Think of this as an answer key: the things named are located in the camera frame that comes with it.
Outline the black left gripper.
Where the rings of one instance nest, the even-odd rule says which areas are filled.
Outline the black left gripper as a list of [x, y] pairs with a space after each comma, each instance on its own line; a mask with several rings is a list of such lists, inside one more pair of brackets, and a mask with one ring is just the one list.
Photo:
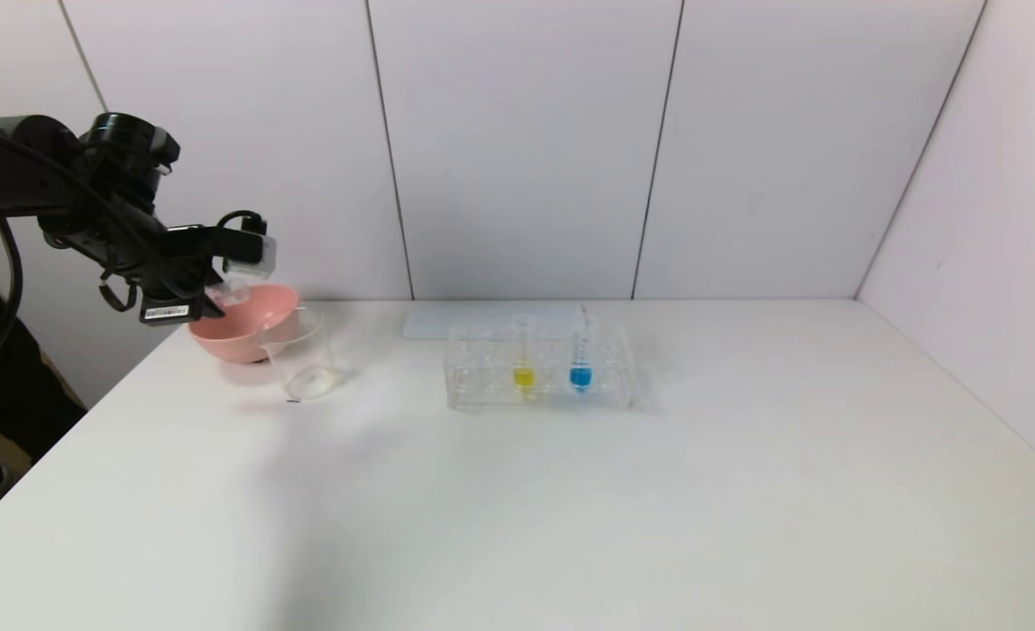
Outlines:
[[142, 292], [138, 321], [145, 326], [191, 323], [201, 318], [217, 319], [224, 316], [219, 303], [225, 293], [225, 282], [216, 269], [209, 267], [204, 276], [176, 280], [178, 292], [153, 274], [140, 277]]

